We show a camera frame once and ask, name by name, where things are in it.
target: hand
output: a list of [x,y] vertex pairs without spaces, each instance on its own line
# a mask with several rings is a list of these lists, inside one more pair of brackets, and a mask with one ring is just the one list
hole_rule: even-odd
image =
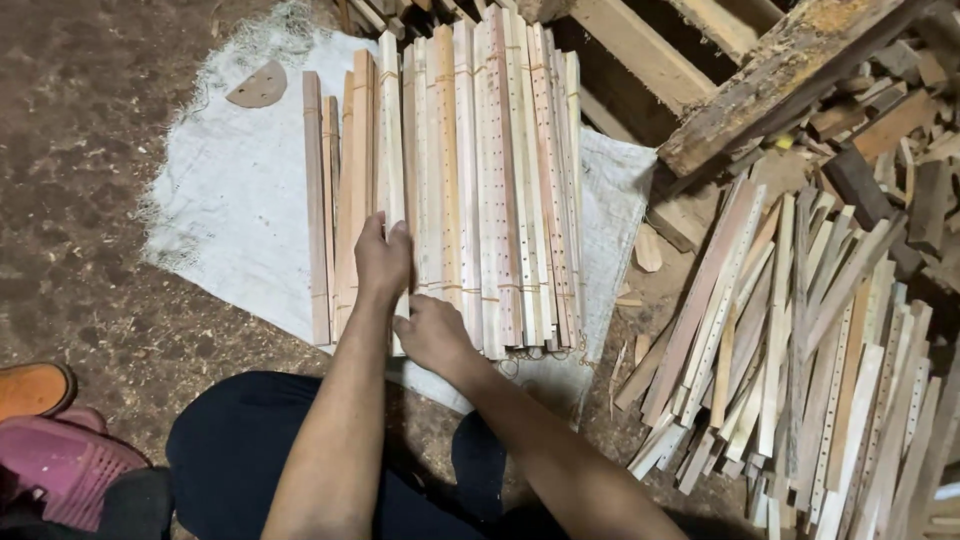
[[394,317],[394,331],[406,354],[420,367],[459,386],[464,375],[487,359],[473,349],[464,319],[450,302],[415,294],[410,297],[410,319]]
[[371,300],[392,304],[410,286],[413,248],[407,222],[397,221],[385,240],[385,219],[382,211],[368,217],[353,248],[359,286],[357,302]]

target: pink sandal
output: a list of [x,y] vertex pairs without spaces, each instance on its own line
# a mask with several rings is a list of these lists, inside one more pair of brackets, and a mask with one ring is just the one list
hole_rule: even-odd
[[58,415],[63,422],[17,416],[0,423],[0,466],[17,476],[17,495],[42,492],[45,521],[96,531],[110,484],[149,464],[104,437],[106,425],[95,410],[74,408]]

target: orange shoe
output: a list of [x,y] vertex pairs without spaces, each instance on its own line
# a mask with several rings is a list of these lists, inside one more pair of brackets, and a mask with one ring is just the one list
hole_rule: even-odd
[[12,416],[50,415],[67,408],[77,395],[77,380],[53,362],[0,368],[0,422]]

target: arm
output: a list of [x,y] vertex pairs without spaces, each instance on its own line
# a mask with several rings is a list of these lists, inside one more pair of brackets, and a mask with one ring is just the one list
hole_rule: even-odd
[[480,411],[523,475],[573,538],[683,539],[643,486],[504,379],[473,350],[450,304],[410,298],[410,320],[396,317],[403,350],[449,381]]
[[384,370],[396,299],[409,282],[410,238],[383,214],[354,253],[359,288],[317,398],[283,466],[261,537],[370,537],[383,455]]

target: person's right hand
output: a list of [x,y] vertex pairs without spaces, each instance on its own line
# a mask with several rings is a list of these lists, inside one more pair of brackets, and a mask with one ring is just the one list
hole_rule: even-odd
[[410,319],[394,316],[394,331],[403,351],[420,367],[454,386],[472,369],[487,365],[473,349],[460,311],[450,302],[415,294],[410,296]]

